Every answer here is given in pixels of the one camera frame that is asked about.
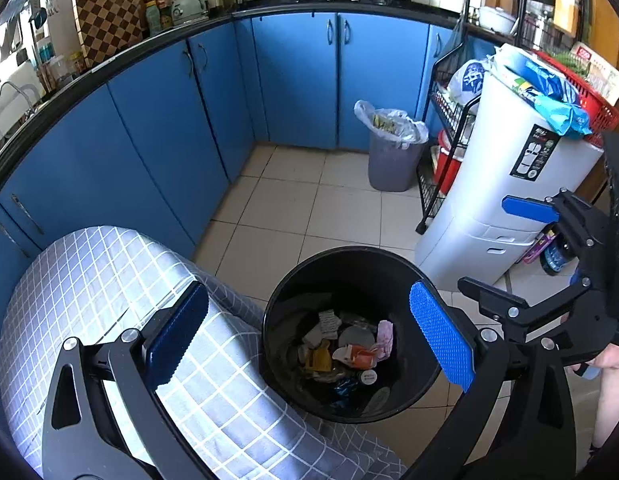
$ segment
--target trash can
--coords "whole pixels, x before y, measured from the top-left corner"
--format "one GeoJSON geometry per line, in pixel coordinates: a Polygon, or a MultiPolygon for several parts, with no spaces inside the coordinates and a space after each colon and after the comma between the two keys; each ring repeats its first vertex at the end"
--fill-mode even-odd
{"type": "Polygon", "coordinates": [[[365,101],[357,101],[353,111],[369,129],[369,184],[379,191],[407,191],[429,139],[425,123],[404,110],[376,110],[365,101]]]}
{"type": "Polygon", "coordinates": [[[285,276],[267,304],[260,362],[266,382],[292,405],[333,422],[375,422],[409,408],[441,370],[409,307],[411,287],[419,281],[440,299],[417,267],[378,248],[342,247],[305,260],[285,276]],[[371,324],[393,323],[391,354],[373,368],[375,382],[344,396],[337,384],[317,382],[298,362],[290,363],[303,336],[316,326],[318,313],[327,309],[371,324]]]}

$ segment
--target metal handle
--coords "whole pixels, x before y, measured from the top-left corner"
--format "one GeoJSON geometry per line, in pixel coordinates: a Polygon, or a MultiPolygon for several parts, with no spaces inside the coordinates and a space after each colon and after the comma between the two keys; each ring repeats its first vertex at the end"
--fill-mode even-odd
{"type": "Polygon", "coordinates": [[[23,256],[26,258],[30,258],[29,253],[27,253],[27,251],[21,247],[16,240],[14,240],[14,238],[12,238],[12,235],[10,233],[8,233],[8,230],[5,229],[5,226],[0,222],[0,232],[2,232],[5,236],[7,236],[10,239],[10,242],[12,242],[14,245],[16,245],[16,247],[18,247],[18,250],[21,251],[21,253],[23,253],[23,256]]]}
{"type": "Polygon", "coordinates": [[[185,55],[187,56],[187,59],[188,59],[188,60],[189,60],[189,62],[190,62],[190,70],[189,70],[189,72],[187,73],[187,76],[188,76],[188,77],[191,77],[191,76],[192,76],[192,74],[194,73],[194,62],[192,61],[192,56],[190,55],[189,50],[187,50],[187,47],[185,47],[185,48],[183,49],[183,54],[185,54],[185,55]]]}
{"type": "Polygon", "coordinates": [[[334,27],[332,20],[327,20],[327,44],[331,45],[332,43],[334,43],[334,27]]]}
{"type": "Polygon", "coordinates": [[[352,28],[349,26],[349,22],[345,20],[345,40],[344,44],[348,44],[352,40],[352,28]]]}
{"type": "Polygon", "coordinates": [[[441,55],[441,49],[443,47],[443,40],[441,40],[441,35],[436,33],[436,51],[433,53],[434,57],[439,57],[441,55]]]}
{"type": "Polygon", "coordinates": [[[12,193],[12,202],[14,202],[16,204],[16,207],[19,208],[23,212],[23,214],[29,218],[29,221],[34,224],[34,227],[36,227],[36,230],[39,232],[39,234],[44,235],[45,231],[43,231],[43,229],[41,229],[41,226],[36,223],[36,220],[32,218],[32,215],[30,215],[29,211],[20,201],[19,197],[17,197],[14,193],[12,193]]]}
{"type": "Polygon", "coordinates": [[[207,56],[207,51],[205,50],[205,47],[201,43],[198,44],[198,48],[203,49],[203,52],[205,53],[205,64],[203,65],[203,70],[205,70],[207,68],[207,62],[209,59],[207,56]]]}

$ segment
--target kitchen counter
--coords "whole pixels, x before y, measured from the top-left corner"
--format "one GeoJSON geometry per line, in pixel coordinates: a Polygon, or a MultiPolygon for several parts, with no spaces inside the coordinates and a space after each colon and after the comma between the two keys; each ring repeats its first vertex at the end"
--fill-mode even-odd
{"type": "Polygon", "coordinates": [[[248,2],[246,7],[247,9],[245,10],[239,10],[218,18],[194,20],[185,25],[167,30],[154,38],[141,41],[141,43],[107,59],[63,88],[49,100],[45,107],[37,111],[1,149],[0,190],[14,168],[27,155],[28,151],[72,107],[77,105],[87,95],[139,60],[205,30],[235,20],[292,12],[358,12],[414,20],[446,28],[453,28],[459,17],[458,13],[415,2],[403,2],[400,7],[393,7],[382,4],[352,2],[350,0],[307,3],[282,3],[281,0],[253,0],[248,2]]]}

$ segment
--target red plastic basket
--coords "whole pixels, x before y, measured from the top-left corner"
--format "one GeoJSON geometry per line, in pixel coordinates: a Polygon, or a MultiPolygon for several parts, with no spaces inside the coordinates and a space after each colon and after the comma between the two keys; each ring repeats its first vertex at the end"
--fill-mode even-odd
{"type": "Polygon", "coordinates": [[[594,90],[585,79],[576,75],[562,63],[556,61],[552,56],[545,52],[534,51],[548,65],[561,71],[567,80],[576,87],[581,98],[581,107],[590,117],[590,128],[593,135],[586,136],[585,140],[599,148],[603,147],[601,132],[613,130],[619,125],[619,111],[610,105],[605,98],[594,90]]]}

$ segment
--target pink package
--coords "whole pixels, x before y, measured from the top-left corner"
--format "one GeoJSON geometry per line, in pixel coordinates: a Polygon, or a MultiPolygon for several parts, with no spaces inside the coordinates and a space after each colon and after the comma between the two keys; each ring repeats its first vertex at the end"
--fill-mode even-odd
{"type": "Polygon", "coordinates": [[[394,325],[393,323],[383,320],[379,322],[379,331],[376,336],[376,345],[372,350],[376,351],[378,361],[383,361],[391,354],[392,345],[394,344],[394,325]]]}

